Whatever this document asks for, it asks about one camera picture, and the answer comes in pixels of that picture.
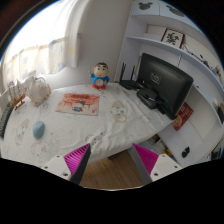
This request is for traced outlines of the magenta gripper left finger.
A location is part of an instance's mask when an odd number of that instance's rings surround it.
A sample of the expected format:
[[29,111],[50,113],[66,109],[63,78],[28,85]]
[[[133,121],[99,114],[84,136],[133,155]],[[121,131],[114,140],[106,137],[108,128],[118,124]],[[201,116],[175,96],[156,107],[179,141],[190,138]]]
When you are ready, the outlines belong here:
[[86,144],[65,156],[54,156],[42,166],[42,169],[79,185],[90,155],[91,146]]

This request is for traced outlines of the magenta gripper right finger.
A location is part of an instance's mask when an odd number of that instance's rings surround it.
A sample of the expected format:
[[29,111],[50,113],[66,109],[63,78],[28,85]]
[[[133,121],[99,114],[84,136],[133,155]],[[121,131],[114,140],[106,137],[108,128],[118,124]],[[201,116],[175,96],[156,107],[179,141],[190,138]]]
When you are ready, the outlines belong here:
[[157,155],[137,144],[133,144],[128,150],[128,153],[133,159],[144,185],[150,184],[182,169],[182,167],[168,155]]

